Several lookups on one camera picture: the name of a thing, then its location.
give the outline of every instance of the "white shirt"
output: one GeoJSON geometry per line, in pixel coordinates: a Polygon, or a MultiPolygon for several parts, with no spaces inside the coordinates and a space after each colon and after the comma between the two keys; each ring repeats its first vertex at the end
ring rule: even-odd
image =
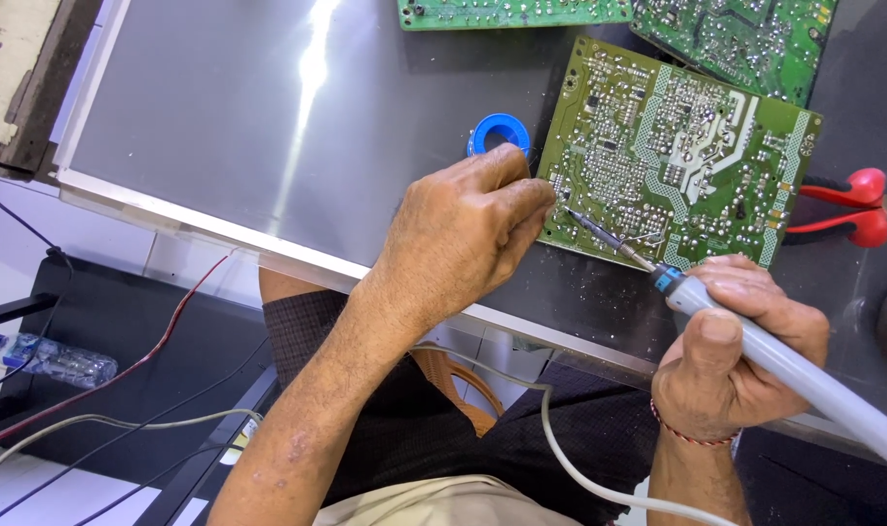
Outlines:
{"type": "Polygon", "coordinates": [[[320,509],[313,526],[582,526],[497,478],[448,476],[376,489],[320,509]]]}

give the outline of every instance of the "soldering iron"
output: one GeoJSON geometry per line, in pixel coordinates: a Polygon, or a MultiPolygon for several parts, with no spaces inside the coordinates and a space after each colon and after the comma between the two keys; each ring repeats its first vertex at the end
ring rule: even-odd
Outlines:
{"type": "MultiPolygon", "coordinates": [[[[706,285],[696,277],[688,276],[681,269],[667,263],[655,265],[582,213],[569,208],[566,211],[599,241],[651,272],[655,288],[677,310],[693,316],[703,309],[725,309],[710,297],[706,285]]],[[[800,394],[829,419],[847,428],[866,446],[887,460],[887,416],[752,320],[742,316],[739,318],[742,326],[742,353],[747,358],[778,377],[788,388],[800,394]]]]}

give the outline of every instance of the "person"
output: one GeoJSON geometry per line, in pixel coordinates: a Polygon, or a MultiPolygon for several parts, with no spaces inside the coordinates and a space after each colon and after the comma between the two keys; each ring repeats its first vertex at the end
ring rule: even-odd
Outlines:
{"type": "MultiPolygon", "coordinates": [[[[540,391],[477,438],[407,356],[430,329],[511,277],[554,204],[551,185],[531,179],[525,156],[506,144],[412,184],[375,266],[348,298],[261,270],[286,389],[208,524],[591,526],[617,518],[626,508],[577,485],[547,448],[540,391]]],[[[764,269],[730,256],[688,273],[823,365],[826,317],[787,298],[764,269]]],[[[741,357],[739,318],[722,309],[690,319],[650,395],[556,364],[540,381],[556,388],[557,441],[586,476],[634,492],[650,471],[649,496],[742,525],[751,522],[725,439],[808,407],[741,357]]],[[[647,522],[697,524],[655,512],[647,522]]]]}

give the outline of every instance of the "forearm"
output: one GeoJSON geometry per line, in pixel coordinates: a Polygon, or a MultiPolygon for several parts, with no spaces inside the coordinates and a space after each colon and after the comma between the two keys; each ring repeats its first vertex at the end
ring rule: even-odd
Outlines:
{"type": "MultiPolygon", "coordinates": [[[[745,508],[730,446],[698,446],[662,430],[651,468],[648,496],[696,507],[741,526],[752,521],[745,508]]],[[[695,520],[648,511],[649,526],[697,526],[695,520]]]]}
{"type": "Polygon", "coordinates": [[[420,334],[353,292],[326,341],[265,417],[209,524],[309,525],[368,397],[420,334]]]}

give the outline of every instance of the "plastic water bottle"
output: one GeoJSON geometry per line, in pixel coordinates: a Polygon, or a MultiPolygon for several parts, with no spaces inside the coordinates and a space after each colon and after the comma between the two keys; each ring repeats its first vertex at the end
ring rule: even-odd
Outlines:
{"type": "Polygon", "coordinates": [[[23,364],[35,345],[38,352],[23,371],[48,375],[78,388],[92,389],[102,385],[111,380],[119,368],[111,357],[23,332],[10,336],[0,334],[0,363],[7,367],[23,364]]]}

